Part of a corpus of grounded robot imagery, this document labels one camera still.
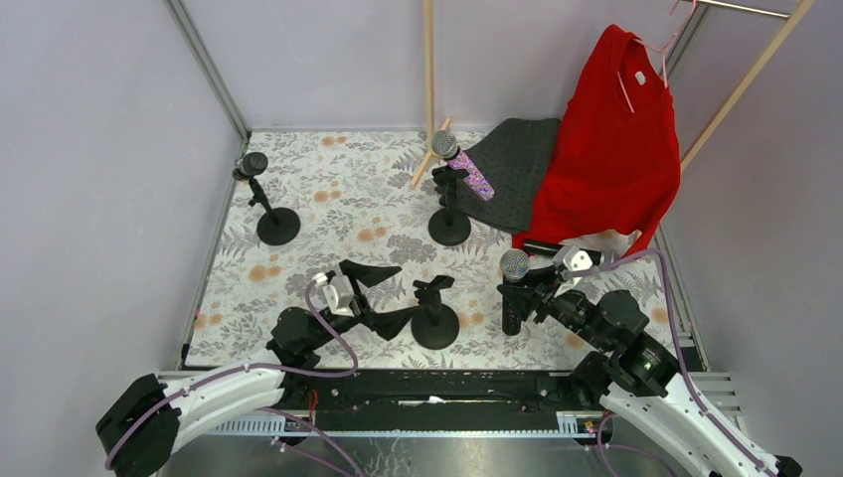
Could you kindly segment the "silver head black microphone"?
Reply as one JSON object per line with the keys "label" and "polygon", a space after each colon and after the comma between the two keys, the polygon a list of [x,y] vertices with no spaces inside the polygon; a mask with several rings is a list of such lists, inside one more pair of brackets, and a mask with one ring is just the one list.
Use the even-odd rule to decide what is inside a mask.
{"label": "silver head black microphone", "polygon": [[529,314],[527,290],[520,285],[530,271],[529,255],[522,249],[507,250],[501,256],[499,266],[504,278],[497,287],[503,298],[502,331],[507,336],[516,336]]}

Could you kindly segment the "black mic stand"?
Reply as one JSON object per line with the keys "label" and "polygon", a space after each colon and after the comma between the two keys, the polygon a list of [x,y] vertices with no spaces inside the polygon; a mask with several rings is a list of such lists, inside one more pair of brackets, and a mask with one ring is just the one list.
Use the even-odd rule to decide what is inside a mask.
{"label": "black mic stand", "polygon": [[441,209],[435,212],[427,223],[430,237],[444,246],[456,246],[464,243],[471,233],[471,222],[466,213],[456,205],[457,184],[468,176],[463,169],[442,166],[432,170],[435,189],[440,193]]}
{"label": "black mic stand", "polygon": [[437,275],[430,282],[413,282],[419,309],[413,315],[411,330],[414,339],[425,349],[445,349],[458,337],[458,316],[452,308],[442,302],[440,295],[442,290],[450,288],[453,283],[454,278],[448,275]]}
{"label": "black mic stand", "polygon": [[241,180],[233,174],[233,171],[233,178],[237,181],[245,181],[252,191],[253,196],[249,200],[249,205],[251,207],[261,205],[264,209],[255,229],[259,240],[267,245],[280,246],[295,239],[301,227],[299,215],[290,208],[273,207],[257,176]]}

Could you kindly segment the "black mic stand back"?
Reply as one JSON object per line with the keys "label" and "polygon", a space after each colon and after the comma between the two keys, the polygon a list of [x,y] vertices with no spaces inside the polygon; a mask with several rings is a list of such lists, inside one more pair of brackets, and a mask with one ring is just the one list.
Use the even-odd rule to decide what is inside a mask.
{"label": "black mic stand back", "polygon": [[456,246],[464,243],[471,233],[471,222],[466,213],[456,205],[457,184],[468,176],[463,169],[442,166],[432,170],[435,189],[440,193],[441,209],[435,212],[427,223],[430,237],[444,246]]}

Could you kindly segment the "black mic stand front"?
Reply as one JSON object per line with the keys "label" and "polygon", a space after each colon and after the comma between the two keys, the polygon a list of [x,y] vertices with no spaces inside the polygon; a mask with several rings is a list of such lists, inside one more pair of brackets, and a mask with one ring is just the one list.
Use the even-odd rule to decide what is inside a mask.
{"label": "black mic stand front", "polygon": [[280,246],[295,239],[301,227],[299,215],[290,208],[273,207],[257,176],[241,180],[233,174],[233,171],[233,178],[237,181],[245,181],[252,191],[253,196],[249,200],[249,205],[251,207],[261,205],[264,209],[255,229],[259,240],[267,245]]}

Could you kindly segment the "purple glitter microphone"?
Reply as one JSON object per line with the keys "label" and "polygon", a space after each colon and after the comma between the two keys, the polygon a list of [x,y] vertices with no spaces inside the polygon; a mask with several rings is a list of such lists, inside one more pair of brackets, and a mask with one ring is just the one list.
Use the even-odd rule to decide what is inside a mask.
{"label": "purple glitter microphone", "polygon": [[436,131],[430,140],[430,147],[432,153],[443,159],[451,169],[467,173],[463,181],[482,201],[493,199],[494,188],[468,154],[460,148],[453,133],[447,129]]}

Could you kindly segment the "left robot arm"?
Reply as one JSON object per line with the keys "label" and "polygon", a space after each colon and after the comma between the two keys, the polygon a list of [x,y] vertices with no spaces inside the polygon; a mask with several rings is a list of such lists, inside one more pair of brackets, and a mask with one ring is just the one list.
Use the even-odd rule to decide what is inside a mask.
{"label": "left robot arm", "polygon": [[364,325],[394,339],[415,308],[378,313],[364,288],[401,272],[343,260],[338,270],[314,275],[304,308],[279,315],[265,347],[237,362],[171,384],[148,374],[136,379],[97,422],[104,467],[117,476],[150,476],[186,443],[230,419],[281,401],[290,375],[352,377],[359,359],[343,333]]}

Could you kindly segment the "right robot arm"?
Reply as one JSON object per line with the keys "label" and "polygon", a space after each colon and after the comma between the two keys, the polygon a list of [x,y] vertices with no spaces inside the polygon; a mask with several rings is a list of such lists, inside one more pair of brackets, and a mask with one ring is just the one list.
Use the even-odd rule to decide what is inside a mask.
{"label": "right robot arm", "polygon": [[633,424],[694,476],[799,476],[793,458],[753,443],[720,413],[680,361],[646,333],[648,317],[627,290],[598,302],[568,288],[566,269],[505,265],[498,290],[503,330],[553,318],[592,347],[572,379],[585,396]]}

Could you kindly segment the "floral table mat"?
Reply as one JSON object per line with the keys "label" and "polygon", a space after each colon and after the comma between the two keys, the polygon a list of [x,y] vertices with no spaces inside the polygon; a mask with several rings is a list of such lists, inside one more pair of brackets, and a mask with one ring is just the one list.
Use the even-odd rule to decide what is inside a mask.
{"label": "floral table mat", "polygon": [[215,367],[242,359],[269,340],[279,313],[303,306],[310,279],[344,259],[402,271],[368,292],[379,312],[416,303],[415,280],[446,274],[442,294],[460,331],[449,347],[430,351],[410,330],[386,341],[358,326],[344,336],[365,369],[572,369],[589,345],[553,320],[528,322],[509,337],[501,328],[501,255],[508,234],[473,223],[454,247],[427,231],[438,208],[432,180],[410,187],[423,156],[414,132],[258,132],[250,150],[268,158],[259,183],[274,206],[294,210],[301,228],[281,246],[262,243],[262,210],[245,184],[233,193],[213,266],[182,364]]}

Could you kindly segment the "grey dotted cloth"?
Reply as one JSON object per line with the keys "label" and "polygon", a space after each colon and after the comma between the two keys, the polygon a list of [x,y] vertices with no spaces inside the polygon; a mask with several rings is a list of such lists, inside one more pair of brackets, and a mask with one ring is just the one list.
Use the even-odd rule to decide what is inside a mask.
{"label": "grey dotted cloth", "polygon": [[508,118],[497,125],[467,149],[469,158],[494,189],[494,196],[484,201],[460,182],[455,206],[471,218],[508,234],[527,231],[560,124],[558,118]]}

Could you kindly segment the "red t-shirt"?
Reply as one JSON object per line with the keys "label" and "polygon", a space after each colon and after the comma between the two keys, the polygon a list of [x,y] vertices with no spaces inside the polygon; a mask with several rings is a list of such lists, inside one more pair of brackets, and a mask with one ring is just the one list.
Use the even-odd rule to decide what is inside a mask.
{"label": "red t-shirt", "polygon": [[673,97],[638,37],[616,25],[600,35],[562,118],[527,231],[560,242],[615,231],[649,247],[681,182]]}

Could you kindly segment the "wooden clothes rack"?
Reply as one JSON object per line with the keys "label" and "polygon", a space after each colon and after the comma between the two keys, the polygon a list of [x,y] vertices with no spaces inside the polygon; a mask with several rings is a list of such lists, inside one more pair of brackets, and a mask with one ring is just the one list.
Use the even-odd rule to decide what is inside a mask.
{"label": "wooden clothes rack", "polygon": [[[768,17],[775,17],[783,20],[784,23],[776,34],[770,39],[768,45],[760,53],[757,60],[753,63],[751,68],[747,71],[741,81],[736,85],[735,89],[725,99],[724,103],[712,115],[705,127],[700,131],[697,138],[691,144],[681,159],[681,171],[684,172],[694,158],[702,150],[706,142],[711,138],[717,128],[725,120],[728,114],[732,111],[742,95],[747,91],[750,85],[758,77],[759,73],[766,66],[772,56],[781,47],[786,38],[792,33],[799,22],[804,18],[807,12],[814,5],[814,1],[796,1],[794,10],[789,14],[778,14],[768,10],[745,7],[742,5],[732,4],[722,1],[703,1],[704,5],[715,6],[717,8],[727,8],[739,10],[754,14],[760,14]],[[423,32],[423,64],[424,64],[424,111],[426,115],[426,133],[427,143],[425,155],[421,160],[421,164],[414,172],[410,187],[415,189],[421,182],[422,175],[426,172],[427,166],[430,164],[433,152],[430,141],[435,132],[436,126],[436,112],[435,112],[435,52],[434,52],[434,2],[421,1],[422,12],[422,32]]]}

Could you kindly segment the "pink clothes hanger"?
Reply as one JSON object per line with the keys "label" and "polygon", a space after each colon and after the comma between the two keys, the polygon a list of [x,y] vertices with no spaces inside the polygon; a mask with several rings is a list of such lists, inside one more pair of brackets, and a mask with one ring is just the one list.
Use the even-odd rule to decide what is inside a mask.
{"label": "pink clothes hanger", "polygon": [[[683,2],[683,1],[679,1],[679,0],[675,1],[673,7],[670,10],[670,15],[673,15],[675,13],[676,9],[678,8],[678,6],[681,2]],[[668,40],[661,47],[654,47],[652,45],[649,45],[649,44],[645,43],[644,41],[642,41],[638,37],[633,38],[633,40],[636,43],[638,43],[639,45],[641,45],[646,51],[653,52],[653,53],[655,53],[659,56],[659,58],[661,60],[661,69],[660,69],[659,74],[660,74],[660,77],[661,77],[661,80],[663,82],[663,85],[664,85],[665,89],[669,88],[669,79],[668,79],[669,74],[667,72],[667,57],[668,57],[668,54],[671,52],[672,48],[675,46],[676,42],[679,39],[679,35],[684,32],[684,30],[686,29],[686,27],[690,23],[691,19],[693,18],[694,14],[695,14],[695,11],[697,10],[698,1],[692,0],[692,1],[689,1],[689,2],[691,3],[691,7],[690,7],[687,15],[685,16],[683,21],[679,24],[677,29],[671,34],[671,36],[668,38]],[[633,104],[631,102],[631,99],[629,97],[629,94],[627,92],[625,83],[623,82],[623,78],[622,78],[620,72],[616,73],[616,76],[617,76],[617,79],[618,79],[618,84],[620,86],[620,89],[621,89],[621,91],[623,93],[623,96],[624,96],[624,99],[626,101],[626,104],[629,108],[629,111],[634,113],[635,109],[633,107]]]}

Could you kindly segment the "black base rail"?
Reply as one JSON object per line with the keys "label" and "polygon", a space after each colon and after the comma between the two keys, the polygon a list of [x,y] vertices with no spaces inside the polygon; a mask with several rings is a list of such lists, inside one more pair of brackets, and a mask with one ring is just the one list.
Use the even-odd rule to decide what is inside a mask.
{"label": "black base rail", "polygon": [[566,373],[364,370],[285,378],[274,408],[326,431],[553,431],[561,415],[602,417],[596,395]]}

